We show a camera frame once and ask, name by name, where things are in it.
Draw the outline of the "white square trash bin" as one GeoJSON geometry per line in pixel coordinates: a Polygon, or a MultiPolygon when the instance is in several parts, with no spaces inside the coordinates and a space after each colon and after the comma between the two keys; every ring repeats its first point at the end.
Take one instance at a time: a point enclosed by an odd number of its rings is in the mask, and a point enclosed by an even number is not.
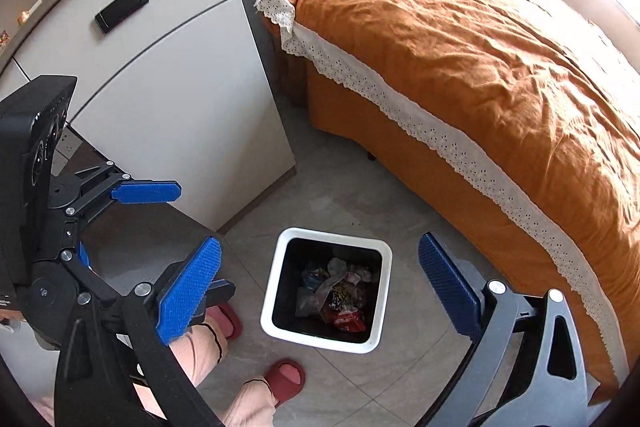
{"type": "Polygon", "coordinates": [[[278,237],[260,325],[272,338],[365,355],[382,336],[393,253],[379,239],[302,228],[278,237]]]}

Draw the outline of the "trash pile inside bin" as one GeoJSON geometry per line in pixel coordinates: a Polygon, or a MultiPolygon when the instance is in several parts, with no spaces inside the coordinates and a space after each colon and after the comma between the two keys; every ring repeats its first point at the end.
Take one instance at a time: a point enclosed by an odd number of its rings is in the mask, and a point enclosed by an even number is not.
{"type": "Polygon", "coordinates": [[[332,329],[349,334],[369,328],[367,309],[375,299],[380,273],[332,258],[324,268],[307,269],[300,277],[296,317],[317,315],[332,329]]]}

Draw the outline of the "red left slipper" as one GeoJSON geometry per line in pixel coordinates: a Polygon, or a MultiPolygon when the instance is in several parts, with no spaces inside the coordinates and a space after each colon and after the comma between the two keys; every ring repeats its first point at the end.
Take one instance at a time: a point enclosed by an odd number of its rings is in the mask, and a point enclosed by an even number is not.
{"type": "Polygon", "coordinates": [[[228,340],[235,340],[241,336],[243,324],[229,303],[209,307],[206,315],[218,324],[224,337],[228,340]]]}

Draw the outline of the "red slipper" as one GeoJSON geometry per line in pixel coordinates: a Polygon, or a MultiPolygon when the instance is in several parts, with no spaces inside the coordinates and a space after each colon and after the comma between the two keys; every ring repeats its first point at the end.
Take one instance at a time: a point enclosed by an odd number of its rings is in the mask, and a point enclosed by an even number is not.
{"type": "Polygon", "coordinates": [[[218,324],[224,337],[228,340],[235,340],[241,336],[243,324],[229,303],[209,307],[206,315],[218,324]]]}
{"type": "Polygon", "coordinates": [[[295,398],[306,385],[305,369],[292,359],[274,362],[264,378],[276,399],[276,407],[295,398]]]}

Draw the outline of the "red right slipper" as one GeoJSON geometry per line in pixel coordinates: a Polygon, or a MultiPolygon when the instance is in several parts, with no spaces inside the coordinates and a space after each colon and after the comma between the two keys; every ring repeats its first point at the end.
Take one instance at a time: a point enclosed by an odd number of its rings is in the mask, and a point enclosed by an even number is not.
{"type": "Polygon", "coordinates": [[[292,359],[274,362],[264,378],[276,399],[276,407],[295,398],[306,385],[305,369],[292,359]]]}

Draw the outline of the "white desk drawer cabinet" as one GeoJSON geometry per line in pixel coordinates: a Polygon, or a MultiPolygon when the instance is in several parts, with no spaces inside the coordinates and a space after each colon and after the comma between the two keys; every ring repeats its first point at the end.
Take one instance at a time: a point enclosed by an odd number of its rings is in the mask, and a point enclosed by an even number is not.
{"type": "Polygon", "coordinates": [[[149,0],[104,35],[114,0],[46,0],[1,55],[1,90],[76,77],[67,124],[139,179],[174,180],[213,230],[288,179],[288,144],[243,0],[149,0]]]}

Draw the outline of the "orange bed cover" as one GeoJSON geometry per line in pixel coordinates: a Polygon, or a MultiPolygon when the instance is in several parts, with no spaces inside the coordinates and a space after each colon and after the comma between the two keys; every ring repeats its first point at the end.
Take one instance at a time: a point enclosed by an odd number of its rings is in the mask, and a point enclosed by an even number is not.
{"type": "Polygon", "coordinates": [[[516,291],[559,288],[597,401],[639,358],[639,75],[562,0],[256,0],[357,142],[516,291]]]}

